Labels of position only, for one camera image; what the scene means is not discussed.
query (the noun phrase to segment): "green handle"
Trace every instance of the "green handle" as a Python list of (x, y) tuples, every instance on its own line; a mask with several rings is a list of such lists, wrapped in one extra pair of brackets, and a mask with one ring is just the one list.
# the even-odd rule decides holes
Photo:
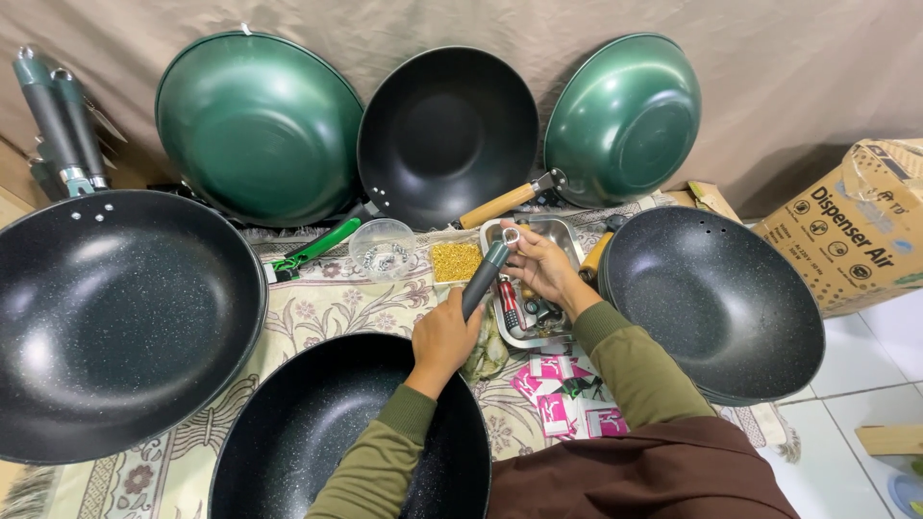
[(317, 256), (320, 256), (321, 254), (334, 248), (338, 243), (342, 242), (349, 235), (354, 233), (360, 225), (362, 225), (362, 221), (359, 218), (350, 218), (349, 220), (341, 223), (340, 226), (336, 229), (330, 231), (327, 235), (318, 238), (318, 240), (312, 243), (310, 247), (305, 248), (295, 256), (273, 261), (272, 269), (276, 272), (285, 271), (288, 269), (297, 269), (304, 263), (313, 260)]

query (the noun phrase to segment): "rug fringe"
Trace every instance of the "rug fringe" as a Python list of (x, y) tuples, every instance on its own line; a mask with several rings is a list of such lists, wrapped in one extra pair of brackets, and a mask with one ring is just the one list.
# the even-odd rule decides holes
[(26, 466), (0, 506), (0, 519), (37, 519), (54, 483), (54, 466)]

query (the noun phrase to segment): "person's right hand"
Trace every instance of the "person's right hand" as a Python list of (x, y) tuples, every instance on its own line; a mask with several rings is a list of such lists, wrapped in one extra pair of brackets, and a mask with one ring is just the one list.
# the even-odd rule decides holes
[(561, 305), (571, 322), (585, 309), (603, 300), (580, 279), (561, 247), (509, 220), (501, 220), (500, 226), (513, 227), (520, 232), (520, 239), (509, 246), (512, 253), (507, 263), (514, 266), (504, 266), (500, 273), (528, 284), (541, 297)]

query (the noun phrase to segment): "metal tray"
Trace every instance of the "metal tray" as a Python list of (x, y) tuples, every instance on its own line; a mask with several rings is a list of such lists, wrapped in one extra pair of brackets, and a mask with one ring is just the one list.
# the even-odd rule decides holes
[[(529, 227), (533, 232), (544, 236), (545, 238), (556, 243), (558, 247), (564, 250), (570, 259), (570, 266), (574, 271), (580, 268), (583, 263), (583, 249), (577, 240), (577, 233), (574, 232), (573, 226), (563, 218), (553, 214), (534, 214), (529, 217)], [(485, 252), (490, 248), (490, 244), (501, 239), (500, 219), (489, 220), (481, 225), (481, 250)], [(516, 304), (523, 308), (522, 297), (519, 292), (519, 282), (513, 281), (513, 287), (516, 289)], [(500, 297), (497, 296), (497, 284), (491, 285), (491, 291), (494, 295), (494, 312), (497, 316), (497, 327), (500, 330), (500, 336), (507, 344), (521, 348), (530, 349), (551, 344), (573, 343), (577, 339), (570, 334), (571, 323), (567, 319), (561, 326), (558, 326), (551, 335), (547, 337), (538, 337), (534, 329), (530, 329), (527, 335), (522, 339), (516, 339), (507, 332), (506, 326), (503, 326), (503, 304)], [(534, 322), (534, 317), (525, 314), (526, 322)]]

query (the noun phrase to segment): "plastic container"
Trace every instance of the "plastic container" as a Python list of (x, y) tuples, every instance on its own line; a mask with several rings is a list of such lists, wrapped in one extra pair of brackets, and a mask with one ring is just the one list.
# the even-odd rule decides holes
[(391, 218), (363, 224), (349, 240), (349, 255), (374, 282), (394, 281), (410, 270), (416, 251), (414, 231)]

